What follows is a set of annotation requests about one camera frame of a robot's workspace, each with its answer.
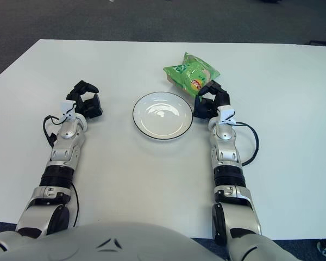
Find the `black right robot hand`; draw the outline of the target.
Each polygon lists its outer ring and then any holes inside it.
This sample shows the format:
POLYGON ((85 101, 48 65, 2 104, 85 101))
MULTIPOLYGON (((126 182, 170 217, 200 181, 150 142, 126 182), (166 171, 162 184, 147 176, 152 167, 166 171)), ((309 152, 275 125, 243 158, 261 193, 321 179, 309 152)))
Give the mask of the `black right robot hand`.
POLYGON ((203 86, 195 97, 193 115, 200 119, 210 119, 218 115, 218 107, 230 105, 229 94, 221 88, 221 85, 212 80, 203 86), (203 95, 210 93, 214 99, 203 98, 203 95))

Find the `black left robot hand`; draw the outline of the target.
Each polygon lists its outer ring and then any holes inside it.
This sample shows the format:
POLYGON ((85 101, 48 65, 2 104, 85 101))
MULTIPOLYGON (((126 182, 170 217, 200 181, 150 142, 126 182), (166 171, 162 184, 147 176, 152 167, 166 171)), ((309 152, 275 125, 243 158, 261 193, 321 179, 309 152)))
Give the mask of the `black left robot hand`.
POLYGON ((73 101, 76 113, 82 114, 86 119, 92 119, 94 117, 101 116, 103 113, 98 93, 99 90, 97 87, 81 80, 66 96, 66 99, 69 101, 73 101), (94 96, 93 98, 89 98, 88 100, 83 100, 82 95, 87 92, 93 93, 94 96))

